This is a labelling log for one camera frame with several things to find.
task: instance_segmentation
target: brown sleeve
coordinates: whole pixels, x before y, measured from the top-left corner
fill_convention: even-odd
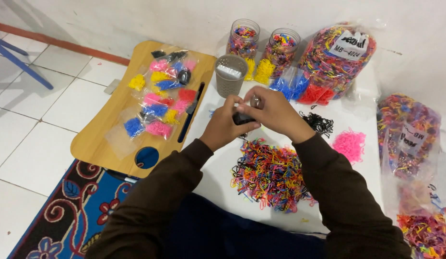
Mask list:
[[[173,151],[159,162],[111,214],[86,258],[159,258],[160,232],[183,198],[199,184],[200,169],[212,155],[203,142],[195,139],[181,152]]]
[[[293,146],[306,186],[330,230],[327,258],[410,258],[402,232],[383,214],[364,177],[345,156],[319,134]]]

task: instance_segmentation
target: blue chair leg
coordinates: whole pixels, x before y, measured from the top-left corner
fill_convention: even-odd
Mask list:
[[[5,42],[5,41],[3,41],[1,39],[0,39],[0,45],[2,45],[3,47],[6,47],[8,49],[11,49],[11,50],[13,50],[15,52],[18,52],[18,53],[22,54],[23,56],[28,56],[28,53],[26,51],[24,51],[24,50],[22,50],[20,48],[17,48],[16,46],[14,46],[14,45],[12,45],[10,43],[7,43],[7,42]]]
[[[7,51],[5,48],[3,48],[0,45],[0,53],[2,56],[16,64],[19,68],[21,68],[23,71],[31,75],[34,79],[36,79],[38,82],[40,82],[43,86],[47,87],[49,90],[53,89],[53,86],[42,76],[40,76],[38,73],[36,73],[33,69],[29,68],[25,63],[23,63],[21,60],[18,59],[18,57],[14,56],[12,53]]]

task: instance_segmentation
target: orange baseboard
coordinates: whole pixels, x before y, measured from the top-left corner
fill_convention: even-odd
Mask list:
[[[78,52],[78,53],[86,54],[89,56],[94,56],[94,57],[97,57],[100,59],[106,59],[108,61],[116,62],[116,63],[122,64],[122,65],[129,65],[129,62],[130,62],[130,59],[126,59],[126,58],[122,58],[122,57],[115,56],[112,54],[108,54],[108,53],[102,52],[100,50],[83,47],[83,46],[80,46],[80,45],[77,45],[77,44],[74,44],[71,42],[61,41],[61,40],[46,36],[41,33],[26,31],[24,29],[19,29],[19,28],[13,27],[13,26],[2,24],[2,23],[0,23],[0,30],[7,32],[7,33],[15,34],[18,36],[22,36],[25,38],[29,38],[32,40],[55,45],[57,47],[62,47],[62,48],[65,48],[65,49],[68,49],[71,51]]]

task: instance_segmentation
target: person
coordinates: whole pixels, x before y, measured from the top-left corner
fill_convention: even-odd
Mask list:
[[[254,95],[262,109],[244,104]],[[256,122],[236,126],[236,110]],[[214,152],[261,124],[292,140],[305,184],[330,230],[325,240],[243,219],[191,193]],[[345,156],[331,149],[282,93],[255,86],[244,99],[227,97],[199,139],[173,151],[133,186],[86,258],[408,259],[410,254],[402,232]]]

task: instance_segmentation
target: desk cup holder hole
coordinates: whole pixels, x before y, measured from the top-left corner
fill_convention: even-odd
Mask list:
[[[156,165],[159,152],[153,147],[144,147],[135,155],[135,164],[141,169],[148,169]]]

